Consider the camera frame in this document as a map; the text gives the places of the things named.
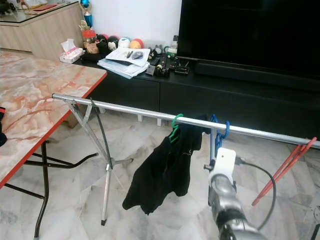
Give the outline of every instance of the marble floor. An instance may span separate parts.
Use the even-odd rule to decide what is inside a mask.
[[[49,201],[40,228],[40,240],[217,240],[218,230],[208,207],[209,136],[191,158],[191,180],[187,195],[169,194],[149,216],[140,207],[122,208],[122,201],[139,165],[170,131],[170,125],[157,126],[154,118],[137,121],[136,115],[107,112],[101,115],[112,157],[134,158],[130,164],[117,165],[111,176],[106,226],[101,226],[106,163],[99,156],[74,169],[49,168]],[[100,140],[98,121],[89,121]],[[47,145],[48,155],[77,162],[95,153],[79,125],[61,125]],[[238,156],[274,173],[294,148],[275,141],[231,134],[224,147]],[[319,223],[320,151],[311,149],[277,184],[274,212],[262,233],[269,240],[310,240]],[[266,216],[272,193],[255,207],[251,202],[269,180],[263,172],[249,166],[236,166],[233,177],[237,195],[247,218],[259,225]],[[23,166],[9,181],[25,189],[43,193],[42,169]],[[33,239],[42,201],[7,187],[0,189],[0,239]]]

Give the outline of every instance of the tv stand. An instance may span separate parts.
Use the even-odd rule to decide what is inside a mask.
[[[320,92],[320,79],[262,71],[261,68],[239,67],[235,64],[199,60],[195,73],[213,77],[250,81],[294,89]]]
[[[94,62],[75,64],[100,68]],[[202,114],[229,120],[234,126],[301,138],[320,138],[318,92],[195,74],[168,78],[141,73],[132,79],[108,71],[91,93],[112,104],[196,118]]]

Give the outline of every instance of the television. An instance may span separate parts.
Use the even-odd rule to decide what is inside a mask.
[[[320,90],[318,9],[314,0],[182,0],[177,55],[202,60],[197,73]]]

